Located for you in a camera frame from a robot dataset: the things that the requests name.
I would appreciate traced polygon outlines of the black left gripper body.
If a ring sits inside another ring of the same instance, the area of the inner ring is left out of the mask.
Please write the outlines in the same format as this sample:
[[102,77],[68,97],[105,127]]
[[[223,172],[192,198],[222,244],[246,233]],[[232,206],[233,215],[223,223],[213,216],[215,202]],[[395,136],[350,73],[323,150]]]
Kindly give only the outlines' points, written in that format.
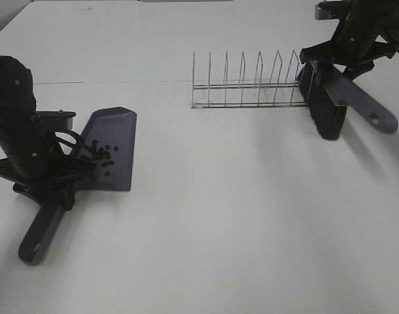
[[14,190],[33,200],[54,198],[54,192],[65,183],[76,183],[68,176],[75,157],[50,153],[32,156],[27,161],[0,159],[0,177],[14,183]]

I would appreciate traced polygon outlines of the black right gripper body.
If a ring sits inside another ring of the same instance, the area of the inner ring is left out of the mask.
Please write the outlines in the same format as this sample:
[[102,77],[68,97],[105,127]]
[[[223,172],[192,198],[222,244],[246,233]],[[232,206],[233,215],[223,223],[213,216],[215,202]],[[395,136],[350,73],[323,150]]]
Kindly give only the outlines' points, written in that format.
[[300,52],[300,61],[319,62],[344,65],[343,74],[350,79],[355,79],[374,68],[376,59],[394,56],[394,47],[388,43],[377,41],[362,41],[361,43],[345,41],[335,43],[326,41],[309,48],[303,48]]

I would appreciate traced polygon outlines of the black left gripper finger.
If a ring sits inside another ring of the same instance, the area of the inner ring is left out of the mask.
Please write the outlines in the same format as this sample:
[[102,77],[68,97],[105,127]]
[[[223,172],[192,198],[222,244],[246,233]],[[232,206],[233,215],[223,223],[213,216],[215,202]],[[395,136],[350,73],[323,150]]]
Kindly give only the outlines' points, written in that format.
[[68,176],[76,181],[95,181],[97,179],[98,173],[99,171],[97,170],[97,164],[87,160],[74,159],[72,160],[70,168],[68,169]]
[[54,192],[56,203],[64,210],[71,211],[75,204],[75,184],[65,183]]

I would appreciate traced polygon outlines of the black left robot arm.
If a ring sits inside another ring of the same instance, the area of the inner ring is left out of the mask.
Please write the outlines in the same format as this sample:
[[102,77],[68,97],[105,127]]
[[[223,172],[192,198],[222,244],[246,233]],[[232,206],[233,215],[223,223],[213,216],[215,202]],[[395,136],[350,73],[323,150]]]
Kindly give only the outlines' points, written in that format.
[[76,152],[84,139],[64,124],[74,113],[39,112],[30,69],[0,56],[0,177],[40,204],[58,198],[66,211],[75,203],[75,185],[93,179],[95,164]]

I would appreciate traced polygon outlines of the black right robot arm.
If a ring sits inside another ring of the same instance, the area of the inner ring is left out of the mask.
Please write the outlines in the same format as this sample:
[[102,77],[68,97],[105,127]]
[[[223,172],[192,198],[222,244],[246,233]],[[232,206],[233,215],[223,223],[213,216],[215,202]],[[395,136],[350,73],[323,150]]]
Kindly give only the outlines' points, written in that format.
[[371,71],[374,61],[399,54],[399,1],[322,1],[316,20],[338,20],[329,41],[300,51],[300,61],[345,66],[355,79]]

